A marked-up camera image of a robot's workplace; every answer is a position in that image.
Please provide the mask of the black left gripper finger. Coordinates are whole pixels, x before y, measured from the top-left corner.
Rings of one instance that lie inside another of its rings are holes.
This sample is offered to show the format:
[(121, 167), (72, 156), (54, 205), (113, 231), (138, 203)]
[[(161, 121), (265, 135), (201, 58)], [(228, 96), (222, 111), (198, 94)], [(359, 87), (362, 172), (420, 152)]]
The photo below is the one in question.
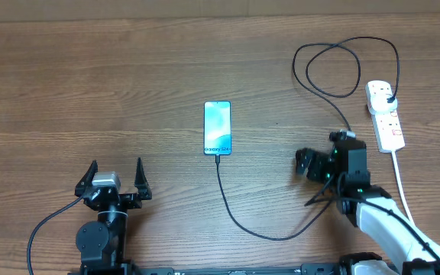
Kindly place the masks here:
[(152, 192), (144, 174), (144, 166), (140, 157), (137, 159), (134, 186), (137, 188), (140, 200), (152, 200)]
[(98, 171), (98, 164), (96, 160), (91, 162), (89, 169), (86, 171), (81, 180), (76, 184), (75, 187), (75, 196), (82, 196), (86, 189), (92, 185), (92, 179), (95, 176), (95, 173)]

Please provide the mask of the Samsung Galaxy smartphone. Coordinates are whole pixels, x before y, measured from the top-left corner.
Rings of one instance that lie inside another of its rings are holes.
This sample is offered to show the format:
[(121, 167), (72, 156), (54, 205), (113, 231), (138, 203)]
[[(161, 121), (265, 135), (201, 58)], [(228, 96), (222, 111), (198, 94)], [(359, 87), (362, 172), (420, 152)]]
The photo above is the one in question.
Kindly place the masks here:
[(204, 154), (230, 155), (232, 152), (231, 103), (229, 101), (204, 104)]

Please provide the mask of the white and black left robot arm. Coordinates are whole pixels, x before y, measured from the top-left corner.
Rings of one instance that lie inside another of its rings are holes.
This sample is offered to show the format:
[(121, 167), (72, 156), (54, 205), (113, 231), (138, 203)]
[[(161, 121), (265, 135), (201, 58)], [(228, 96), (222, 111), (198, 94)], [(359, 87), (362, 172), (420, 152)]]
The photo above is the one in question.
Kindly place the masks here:
[(121, 193), (121, 181), (115, 171), (99, 172), (93, 161), (76, 184), (75, 196), (97, 212), (95, 221), (85, 223), (76, 233), (76, 247), (81, 254), (81, 274), (139, 274), (138, 266), (125, 259), (128, 211), (140, 209), (152, 192), (137, 159), (134, 179), (136, 192)]

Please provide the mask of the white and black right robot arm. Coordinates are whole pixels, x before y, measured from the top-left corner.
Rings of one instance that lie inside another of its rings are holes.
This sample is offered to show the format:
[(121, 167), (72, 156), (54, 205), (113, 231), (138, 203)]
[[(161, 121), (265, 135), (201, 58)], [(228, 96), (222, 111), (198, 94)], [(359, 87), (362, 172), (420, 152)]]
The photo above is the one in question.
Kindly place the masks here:
[(367, 146), (353, 137), (330, 137), (333, 148), (296, 152), (296, 172), (334, 193), (339, 212), (375, 241), (390, 262), (370, 252), (340, 257), (336, 274), (440, 274), (440, 245), (399, 210), (392, 196), (372, 184)]

